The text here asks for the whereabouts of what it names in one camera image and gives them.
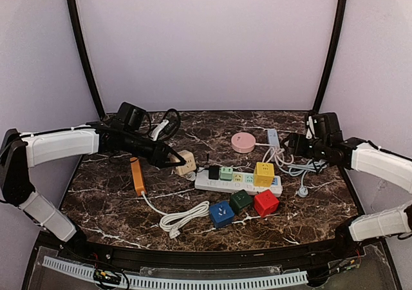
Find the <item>beige cube socket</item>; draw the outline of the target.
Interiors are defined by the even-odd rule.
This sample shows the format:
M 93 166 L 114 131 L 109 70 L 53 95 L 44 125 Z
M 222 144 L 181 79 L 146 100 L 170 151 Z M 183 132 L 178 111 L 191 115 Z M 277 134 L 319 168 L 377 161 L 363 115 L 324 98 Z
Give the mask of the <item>beige cube socket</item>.
M 175 173 L 179 176 L 184 176 L 190 172 L 196 170 L 196 161 L 192 152 L 188 150 L 182 150 L 178 152 L 181 157 L 185 160 L 183 166 L 178 166 L 175 168 Z

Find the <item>orange power strip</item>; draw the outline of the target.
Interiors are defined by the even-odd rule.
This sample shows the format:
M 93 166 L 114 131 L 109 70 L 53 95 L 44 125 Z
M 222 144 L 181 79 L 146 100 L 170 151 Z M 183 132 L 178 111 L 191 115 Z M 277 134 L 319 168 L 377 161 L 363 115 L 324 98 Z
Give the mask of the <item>orange power strip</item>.
M 141 197 L 143 194 L 146 194 L 147 192 L 139 159 L 136 157 L 130 158 L 130 165 L 136 194 L 139 197 Z

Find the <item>blue cube socket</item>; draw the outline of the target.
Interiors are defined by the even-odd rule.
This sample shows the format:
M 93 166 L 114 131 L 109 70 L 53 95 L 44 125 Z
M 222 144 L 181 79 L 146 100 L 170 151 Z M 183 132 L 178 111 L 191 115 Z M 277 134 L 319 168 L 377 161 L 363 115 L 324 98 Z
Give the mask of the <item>blue cube socket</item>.
M 219 202 L 209 208 L 209 217 L 216 229 L 232 223 L 235 214 L 227 201 Z

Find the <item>red cube socket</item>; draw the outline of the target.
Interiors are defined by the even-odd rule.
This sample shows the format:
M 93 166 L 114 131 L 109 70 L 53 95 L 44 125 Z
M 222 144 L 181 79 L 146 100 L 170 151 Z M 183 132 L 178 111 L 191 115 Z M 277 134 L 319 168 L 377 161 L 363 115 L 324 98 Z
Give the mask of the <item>red cube socket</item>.
M 254 196 L 254 209 L 260 217 L 265 217 L 275 212 L 278 205 L 278 198 L 270 190 Z

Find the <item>dark green cube socket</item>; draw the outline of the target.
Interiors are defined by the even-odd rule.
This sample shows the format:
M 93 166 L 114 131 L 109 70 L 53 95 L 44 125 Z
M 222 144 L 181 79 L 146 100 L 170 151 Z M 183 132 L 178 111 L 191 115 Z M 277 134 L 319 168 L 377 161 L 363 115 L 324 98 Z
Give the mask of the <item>dark green cube socket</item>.
M 245 191 L 240 190 L 230 196 L 229 206 L 236 215 L 248 209 L 253 204 L 253 198 Z

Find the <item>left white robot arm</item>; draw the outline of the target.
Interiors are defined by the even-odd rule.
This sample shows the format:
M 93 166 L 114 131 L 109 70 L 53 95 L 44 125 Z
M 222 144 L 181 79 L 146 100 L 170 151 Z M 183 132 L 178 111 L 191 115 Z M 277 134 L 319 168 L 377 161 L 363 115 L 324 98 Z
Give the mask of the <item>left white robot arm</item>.
M 64 159 L 112 151 L 146 159 L 156 168 L 186 163 L 163 141 L 103 122 L 33 133 L 12 128 L 6 131 L 1 144 L 3 202 L 32 217 L 64 244 L 84 241 L 86 236 L 81 228 L 47 195 L 52 194 L 53 187 L 62 192 L 63 184 L 68 181 L 69 173 L 62 168 Z

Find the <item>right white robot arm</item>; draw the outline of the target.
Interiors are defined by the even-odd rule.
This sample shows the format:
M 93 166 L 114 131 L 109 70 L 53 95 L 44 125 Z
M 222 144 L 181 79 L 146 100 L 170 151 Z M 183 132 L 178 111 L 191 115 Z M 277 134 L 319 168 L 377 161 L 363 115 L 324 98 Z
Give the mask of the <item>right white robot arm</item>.
M 295 157 L 325 161 L 331 166 L 373 177 L 378 187 L 389 185 L 411 194 L 411 159 L 368 140 L 344 139 L 339 131 L 324 136 L 291 133 L 281 145 Z M 337 237 L 355 243 L 393 235 L 411 235 L 411 199 L 352 218 L 341 226 Z

